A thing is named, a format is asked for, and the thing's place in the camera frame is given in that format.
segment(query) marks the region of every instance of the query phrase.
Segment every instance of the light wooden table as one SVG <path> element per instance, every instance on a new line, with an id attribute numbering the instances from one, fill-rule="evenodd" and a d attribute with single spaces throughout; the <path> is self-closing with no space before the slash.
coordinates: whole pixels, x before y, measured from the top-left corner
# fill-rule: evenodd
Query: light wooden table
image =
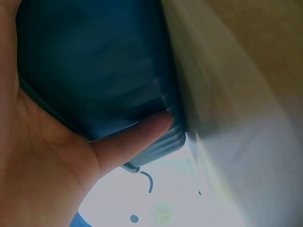
<path id="1" fill-rule="evenodd" d="M 303 1 L 162 2 L 205 194 L 245 226 L 302 226 Z"/>

